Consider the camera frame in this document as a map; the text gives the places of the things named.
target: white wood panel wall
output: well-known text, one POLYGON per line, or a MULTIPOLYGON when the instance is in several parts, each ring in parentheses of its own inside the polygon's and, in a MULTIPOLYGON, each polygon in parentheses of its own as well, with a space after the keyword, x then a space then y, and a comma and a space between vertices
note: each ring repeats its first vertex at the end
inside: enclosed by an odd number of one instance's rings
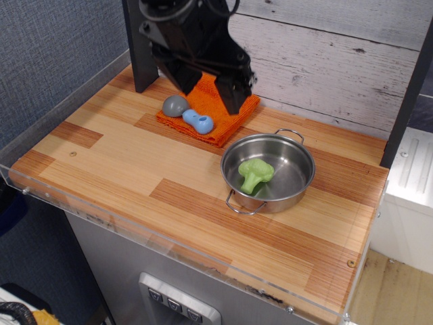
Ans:
POLYGON ((432 15, 433 0, 241 0, 229 30, 262 104, 388 139, 432 15))

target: metal pot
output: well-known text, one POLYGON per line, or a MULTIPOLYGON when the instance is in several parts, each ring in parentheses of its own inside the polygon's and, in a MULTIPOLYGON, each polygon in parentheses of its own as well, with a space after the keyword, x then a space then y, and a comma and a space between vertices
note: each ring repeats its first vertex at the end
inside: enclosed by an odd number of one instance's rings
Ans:
POLYGON ((226 199, 227 206, 243 215, 276 213, 298 203, 304 196, 315 174, 315 163, 310 152, 303 146, 304 137, 291 129, 279 129, 275 133, 261 133, 243 137, 233 143, 221 159, 221 173, 231 188, 226 199), (281 131, 295 133, 301 138, 297 142, 278 134, 281 131), (245 160, 260 158, 275 169, 273 178, 259 183, 251 195, 240 191, 244 178, 237 171, 245 160), (241 206, 252 210, 237 210, 229 203, 233 196, 241 206))

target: orange cloth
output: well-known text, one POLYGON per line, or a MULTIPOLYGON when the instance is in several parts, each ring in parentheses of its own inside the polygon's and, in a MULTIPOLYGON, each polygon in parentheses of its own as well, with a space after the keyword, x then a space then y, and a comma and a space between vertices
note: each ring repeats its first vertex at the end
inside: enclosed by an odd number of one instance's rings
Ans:
POLYGON ((214 128, 210 133, 199 134, 191 125, 183 120, 182 116, 169 117, 164 115, 162 110, 156 114, 157 121, 218 148, 224 146, 227 140, 258 106, 260 98, 256 95, 251 95, 240 108, 239 114, 229 115, 215 87, 214 80, 213 76, 203 74, 203 77, 187 96, 180 93, 180 95, 187 99, 189 106, 199 115, 207 115, 212 118, 214 128))

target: wooden table surface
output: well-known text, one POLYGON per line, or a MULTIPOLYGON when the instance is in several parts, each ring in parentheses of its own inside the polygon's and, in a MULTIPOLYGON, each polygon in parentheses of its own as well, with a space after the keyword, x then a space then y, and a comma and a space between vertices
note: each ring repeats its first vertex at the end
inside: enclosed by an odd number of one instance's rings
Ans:
POLYGON ((215 148, 156 121, 163 101, 176 92, 159 78, 136 93, 128 67, 25 154, 9 176, 113 229, 137 236, 147 229, 156 242, 157 234, 169 238, 179 258, 209 257, 214 265, 208 266, 262 298, 336 322, 333 314, 344 311, 388 175, 379 166, 386 142, 259 106, 223 148, 215 148), (281 213, 233 212, 225 204, 223 152, 241 137, 279 128, 303 134, 315 159, 305 197, 281 213))

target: pot handle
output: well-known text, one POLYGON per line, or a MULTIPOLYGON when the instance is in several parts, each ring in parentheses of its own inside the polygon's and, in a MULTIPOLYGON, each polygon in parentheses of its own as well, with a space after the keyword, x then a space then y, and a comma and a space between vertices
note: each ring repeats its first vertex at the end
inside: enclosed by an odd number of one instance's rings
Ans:
POLYGON ((304 137, 303 137, 302 134, 300 134, 299 132, 297 132, 297 131, 295 131, 295 130, 291 130, 291 129, 278 129, 278 130, 276 130, 276 132, 275 132, 274 134, 277 134, 277 133, 280 132, 280 131, 289 131, 289 132, 293 132, 293 133, 299 135, 300 138, 302 139, 302 141, 300 142, 300 144, 304 144, 304 137))
POLYGON ((236 213, 239 213, 239 214, 241 214, 241 215, 255 215, 256 213, 258 213, 266 204, 267 204, 267 202, 265 202, 265 201, 263 201, 263 203, 262 204, 260 204, 260 206, 256 209, 256 210, 254 210, 254 211, 252 211, 252 212, 243 212, 243 211, 239 211, 239 210, 237 210, 236 208, 234 208, 233 206, 231 206, 231 204, 229 203, 229 200, 230 200, 230 198, 231 198, 231 196, 233 195, 233 194, 235 194, 235 190, 231 190, 230 191, 230 193, 229 193, 229 195, 228 195, 228 197, 227 197, 227 200, 225 201, 225 204, 227 204, 227 206, 231 209, 231 210, 233 210, 233 211, 235 211, 236 213))

